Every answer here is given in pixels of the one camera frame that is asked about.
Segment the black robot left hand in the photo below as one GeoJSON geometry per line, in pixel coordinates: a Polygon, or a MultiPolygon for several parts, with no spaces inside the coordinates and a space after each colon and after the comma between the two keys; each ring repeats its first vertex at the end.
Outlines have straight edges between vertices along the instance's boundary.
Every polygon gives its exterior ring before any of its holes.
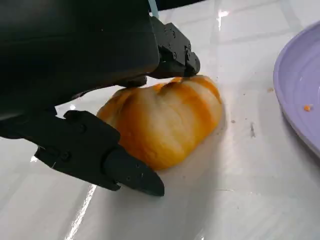
{"type": "Polygon", "coordinates": [[[88,111],[56,112],[96,89],[196,75],[189,39],[156,12],[153,0],[1,1],[0,135],[36,144],[35,157],[58,172],[162,197],[161,178],[116,129],[88,111]]]}

